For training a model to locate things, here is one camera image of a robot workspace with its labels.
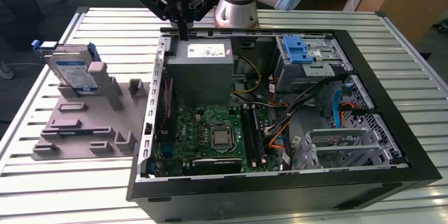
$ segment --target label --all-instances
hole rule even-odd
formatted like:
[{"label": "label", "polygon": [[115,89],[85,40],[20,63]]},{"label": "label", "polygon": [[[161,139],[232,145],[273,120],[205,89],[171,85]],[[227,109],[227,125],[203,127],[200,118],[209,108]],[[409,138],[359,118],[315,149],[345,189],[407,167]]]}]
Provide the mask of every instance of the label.
[{"label": "label", "polygon": [[316,57],[316,56],[321,57],[319,50],[309,50],[308,54],[309,54],[311,57]]},{"label": "label", "polygon": [[285,152],[283,152],[281,159],[283,159],[283,161],[284,161],[287,164],[289,164],[289,162],[291,162],[291,158],[289,158],[289,156],[288,156],[288,154],[287,154]]},{"label": "label", "polygon": [[291,143],[292,144],[299,144],[300,140],[301,140],[301,138],[299,136],[295,136]]},{"label": "label", "polygon": [[224,44],[189,44],[188,58],[225,57]]},{"label": "label", "polygon": [[65,81],[79,93],[89,93],[99,88],[92,76],[87,73],[83,61],[57,61],[56,67]]},{"label": "label", "polygon": [[275,85],[273,84],[269,84],[269,92],[275,93]]}]

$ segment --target blue latch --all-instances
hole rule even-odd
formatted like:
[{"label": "blue latch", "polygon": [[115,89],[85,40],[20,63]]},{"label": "blue latch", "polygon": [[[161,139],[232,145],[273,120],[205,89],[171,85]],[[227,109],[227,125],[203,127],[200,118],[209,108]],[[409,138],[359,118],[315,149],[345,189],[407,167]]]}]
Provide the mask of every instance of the blue latch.
[{"label": "blue latch", "polygon": [[283,46],[287,50],[291,64],[311,64],[315,62],[308,55],[307,45],[299,36],[284,36]]}]

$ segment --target floor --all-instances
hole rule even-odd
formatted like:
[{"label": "floor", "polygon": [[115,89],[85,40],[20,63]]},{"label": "floor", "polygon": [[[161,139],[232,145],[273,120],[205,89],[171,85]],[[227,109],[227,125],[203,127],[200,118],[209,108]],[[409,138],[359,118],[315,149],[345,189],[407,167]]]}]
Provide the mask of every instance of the floor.
[{"label": "floor", "polygon": [[[68,0],[65,3],[60,2],[60,0],[36,1],[45,16],[45,20],[37,24],[37,30],[47,41],[59,40],[79,6],[141,7],[136,0]],[[448,57],[448,34],[440,34],[435,28],[431,29],[417,45],[417,50],[420,52],[432,52],[428,62],[444,81],[448,82],[448,72],[445,71],[448,63],[445,58]],[[16,52],[1,39],[0,60],[5,64],[41,63],[32,51]],[[7,122],[13,119],[43,66],[11,65],[9,68],[15,71],[16,76],[12,80],[0,80],[0,94],[3,94],[0,96],[0,137],[8,128]]]}]

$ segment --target blue cable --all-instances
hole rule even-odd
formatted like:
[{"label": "blue cable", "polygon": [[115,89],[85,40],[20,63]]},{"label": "blue cable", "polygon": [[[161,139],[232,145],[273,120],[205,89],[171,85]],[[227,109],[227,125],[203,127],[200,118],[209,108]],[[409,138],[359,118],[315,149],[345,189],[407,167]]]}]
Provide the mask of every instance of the blue cable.
[{"label": "blue cable", "polygon": [[333,96],[333,103],[332,103],[332,109],[333,109],[333,118],[335,118],[335,124],[336,124],[336,128],[341,127],[341,121],[339,119],[339,97],[341,96],[343,90],[337,89],[335,92],[335,96]]}]

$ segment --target aluminum extrusion table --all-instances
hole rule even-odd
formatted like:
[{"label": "aluminum extrusion table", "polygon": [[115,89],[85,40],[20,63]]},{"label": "aluminum extrusion table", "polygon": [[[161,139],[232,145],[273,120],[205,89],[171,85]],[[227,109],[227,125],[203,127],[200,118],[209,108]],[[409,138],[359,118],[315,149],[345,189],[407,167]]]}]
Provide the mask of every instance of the aluminum extrusion table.
[{"label": "aluminum extrusion table", "polygon": [[[119,82],[151,81],[159,29],[147,9],[80,8],[60,42],[92,41]],[[383,83],[444,177],[359,210],[243,218],[213,223],[447,223],[448,88],[391,21],[375,13],[260,10],[261,27],[344,29]],[[195,24],[213,26],[208,14]],[[33,161],[32,147],[57,101],[59,81],[45,66],[0,142],[1,223],[151,223],[125,201],[129,157]]]}]

